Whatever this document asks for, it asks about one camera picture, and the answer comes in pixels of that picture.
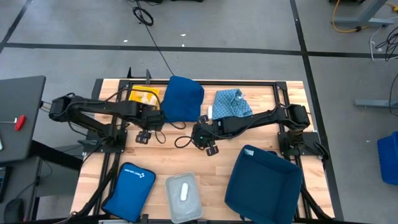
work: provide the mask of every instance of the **blue cloth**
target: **blue cloth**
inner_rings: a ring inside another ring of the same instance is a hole
[[[103,202],[102,210],[129,222],[136,222],[155,179],[156,175],[152,171],[129,162],[124,163],[115,189]]]
[[[243,99],[240,89],[221,90],[216,92],[213,103],[213,119],[227,116],[245,117],[252,115],[249,104]]]
[[[302,170],[291,162],[246,145],[236,159],[225,203],[254,223],[291,224],[302,178]]]
[[[204,95],[205,91],[199,83],[189,78],[171,77],[160,105],[165,121],[197,121]]]

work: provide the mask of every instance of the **yellow package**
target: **yellow package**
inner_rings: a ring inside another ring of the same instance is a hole
[[[140,103],[145,103],[148,105],[154,105],[159,108],[157,105],[157,98],[154,94],[152,93],[146,93],[146,92],[141,92],[141,91],[134,91],[134,90],[148,90],[154,92],[157,96],[159,96],[160,90],[156,88],[151,88],[151,87],[145,87],[145,86],[133,86],[132,87],[133,91],[131,91],[130,98],[129,100],[134,100]]]

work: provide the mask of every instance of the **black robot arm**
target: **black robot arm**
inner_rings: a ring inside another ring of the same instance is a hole
[[[301,105],[276,106],[273,110],[239,118],[235,116],[213,120],[206,123],[207,116],[202,116],[194,125],[192,141],[196,147],[206,149],[208,156],[218,153],[215,141],[238,137],[245,130],[268,124],[282,124],[289,128],[289,139],[295,144],[303,142],[302,132],[310,125],[307,110]]]
[[[142,131],[137,136],[136,141],[144,144],[147,144],[150,138],[148,131],[160,131],[165,123],[163,112],[158,110],[156,106],[136,101],[114,103],[91,100],[74,94],[53,100],[49,117],[58,122],[75,123],[96,133],[105,142],[118,140],[118,130],[114,126],[103,124],[85,115],[84,112],[117,116],[139,126]]]

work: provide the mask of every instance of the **yellow cable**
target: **yellow cable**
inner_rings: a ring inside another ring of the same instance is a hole
[[[388,5],[388,6],[391,6],[391,8],[392,8],[392,10],[394,12],[398,12],[398,6],[396,6],[396,5],[392,4],[392,3],[389,3],[389,2],[386,2],[385,4]]]
[[[335,10],[333,10],[333,15],[331,16],[331,23],[333,24],[333,28],[335,28],[335,30],[337,31],[337,32],[341,32],[341,33],[351,33],[351,32],[356,32],[356,29],[351,29],[351,30],[339,30],[337,27],[336,27],[336,25],[335,25],[335,14],[336,14],[336,11],[337,11],[337,7],[338,7],[338,4],[340,3],[340,0],[337,0],[337,2],[336,2],[336,6],[335,6]]]

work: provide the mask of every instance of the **blue storage bin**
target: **blue storage bin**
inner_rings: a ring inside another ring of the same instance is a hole
[[[379,139],[381,177],[385,183],[398,185],[398,131]]]
[[[275,152],[246,145],[236,159],[224,201],[254,223],[291,224],[302,179],[301,168]]]

